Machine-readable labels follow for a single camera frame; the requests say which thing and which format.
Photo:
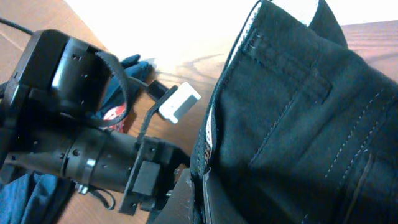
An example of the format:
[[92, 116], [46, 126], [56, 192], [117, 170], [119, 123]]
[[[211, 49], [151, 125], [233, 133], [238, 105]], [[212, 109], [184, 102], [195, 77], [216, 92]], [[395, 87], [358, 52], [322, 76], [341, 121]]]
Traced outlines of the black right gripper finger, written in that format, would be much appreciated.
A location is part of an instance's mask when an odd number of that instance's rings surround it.
[[168, 202], [155, 219], [155, 224], [192, 224], [195, 185], [190, 169], [184, 169]]

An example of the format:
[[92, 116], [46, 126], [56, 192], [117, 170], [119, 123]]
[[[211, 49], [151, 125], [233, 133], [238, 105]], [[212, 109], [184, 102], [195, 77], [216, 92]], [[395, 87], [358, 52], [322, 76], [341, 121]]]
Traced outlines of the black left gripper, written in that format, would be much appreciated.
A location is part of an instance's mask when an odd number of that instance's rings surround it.
[[189, 162], [189, 156], [174, 143], [144, 137], [118, 212], [134, 215], [138, 208], [150, 213], [162, 210], [174, 188], [178, 167], [188, 167]]

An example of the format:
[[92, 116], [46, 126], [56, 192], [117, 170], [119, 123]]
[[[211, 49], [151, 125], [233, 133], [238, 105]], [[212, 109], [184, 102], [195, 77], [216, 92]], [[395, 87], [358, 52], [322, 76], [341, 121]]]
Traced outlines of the black shorts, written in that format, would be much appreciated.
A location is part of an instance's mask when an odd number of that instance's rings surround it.
[[258, 1], [190, 170], [190, 223], [396, 223], [397, 83], [348, 48], [325, 1], [308, 24]]

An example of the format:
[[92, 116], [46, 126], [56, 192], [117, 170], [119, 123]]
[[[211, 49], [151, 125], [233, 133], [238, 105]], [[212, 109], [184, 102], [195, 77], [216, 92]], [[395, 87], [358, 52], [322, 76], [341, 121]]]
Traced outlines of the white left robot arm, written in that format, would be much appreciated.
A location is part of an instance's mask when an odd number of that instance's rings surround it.
[[127, 76], [115, 56], [63, 32], [34, 32], [2, 86], [1, 162], [74, 181], [100, 200], [121, 192], [126, 215], [159, 213], [189, 158], [146, 132], [177, 92]]

